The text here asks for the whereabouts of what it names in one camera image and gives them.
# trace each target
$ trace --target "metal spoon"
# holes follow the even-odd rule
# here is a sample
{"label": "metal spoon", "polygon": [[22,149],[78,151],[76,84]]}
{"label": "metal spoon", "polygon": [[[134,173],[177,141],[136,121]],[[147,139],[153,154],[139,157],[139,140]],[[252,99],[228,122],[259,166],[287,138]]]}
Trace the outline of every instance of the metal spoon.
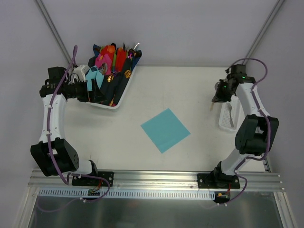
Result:
{"label": "metal spoon", "polygon": [[232,116],[231,116],[231,111],[232,111],[232,105],[230,103],[227,103],[227,108],[229,110],[229,116],[230,116],[230,124],[231,127],[234,128],[234,124],[233,124],[233,120],[232,120]]}

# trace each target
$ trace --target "white tray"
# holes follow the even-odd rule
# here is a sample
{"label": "white tray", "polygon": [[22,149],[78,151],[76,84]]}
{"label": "white tray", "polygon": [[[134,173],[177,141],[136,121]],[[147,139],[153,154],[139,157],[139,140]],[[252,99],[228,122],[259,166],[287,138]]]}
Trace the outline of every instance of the white tray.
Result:
{"label": "white tray", "polygon": [[133,79],[133,77],[134,77],[135,71],[136,71],[136,67],[133,69],[133,72],[132,72],[132,74],[131,74],[131,76],[130,76],[130,79],[129,79],[129,81],[128,81],[128,84],[127,84],[127,86],[126,86],[125,89],[124,89],[123,95],[122,95],[122,97],[120,98],[118,104],[117,104],[115,107],[107,106],[107,105],[104,105],[104,104],[91,103],[91,102],[86,102],[86,104],[89,104],[89,105],[92,105],[92,106],[96,106],[96,107],[99,107],[99,108],[103,108],[103,109],[108,109],[108,110],[111,110],[111,111],[116,112],[117,109],[119,108],[120,104],[121,104],[122,101],[124,100],[123,98],[124,98],[124,96],[125,96],[125,94],[126,94],[128,88],[129,88],[129,85],[130,85],[130,83],[131,83],[131,81],[132,81],[132,79]]}
{"label": "white tray", "polygon": [[[230,113],[228,109],[228,103],[231,104],[231,118],[234,127],[231,126],[230,122]],[[222,109],[220,111],[218,126],[220,129],[227,131],[227,132],[235,132],[238,129],[238,120],[239,120],[239,113],[241,109],[241,102],[239,101],[237,96],[232,96],[230,102],[225,102],[222,104]]]}

